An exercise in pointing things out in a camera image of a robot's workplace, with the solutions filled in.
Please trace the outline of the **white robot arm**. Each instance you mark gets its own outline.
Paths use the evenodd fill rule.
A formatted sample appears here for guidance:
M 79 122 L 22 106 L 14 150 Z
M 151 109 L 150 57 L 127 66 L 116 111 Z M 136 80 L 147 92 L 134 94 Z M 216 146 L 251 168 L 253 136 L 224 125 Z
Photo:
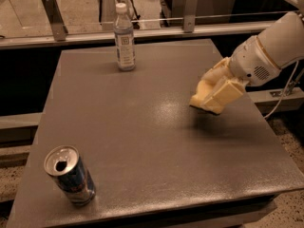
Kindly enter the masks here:
M 203 97 L 201 108 L 220 114 L 227 104 L 243 95 L 246 86 L 262 86 L 283 68 L 304 58 L 304 0 L 297 2 L 299 13 L 286 13 L 202 76 L 212 88 Z

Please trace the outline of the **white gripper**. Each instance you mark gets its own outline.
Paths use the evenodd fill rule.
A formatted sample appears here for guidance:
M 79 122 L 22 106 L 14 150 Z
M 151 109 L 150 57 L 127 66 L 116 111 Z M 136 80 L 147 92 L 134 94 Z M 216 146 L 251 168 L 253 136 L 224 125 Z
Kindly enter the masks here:
M 230 58 L 223 58 L 201 77 L 208 87 L 200 106 L 220 114 L 225 106 L 244 94 L 248 82 L 250 86 L 262 86 L 280 72 L 258 37 L 251 36 L 235 49 Z

